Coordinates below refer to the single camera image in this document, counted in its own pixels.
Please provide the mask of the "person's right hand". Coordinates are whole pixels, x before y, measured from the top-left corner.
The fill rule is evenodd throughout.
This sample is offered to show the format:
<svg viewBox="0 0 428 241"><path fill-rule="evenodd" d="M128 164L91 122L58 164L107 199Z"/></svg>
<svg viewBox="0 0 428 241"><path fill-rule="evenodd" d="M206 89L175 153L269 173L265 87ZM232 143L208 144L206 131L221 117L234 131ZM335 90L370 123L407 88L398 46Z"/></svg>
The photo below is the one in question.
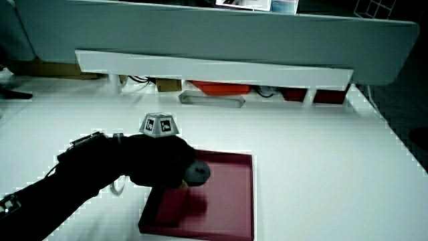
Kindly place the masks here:
<svg viewBox="0 0 428 241"><path fill-rule="evenodd" d="M195 149L178 133L172 115L147 114L139 134L121 138L124 174L137 185L182 185L185 170L195 161Z"/></svg>

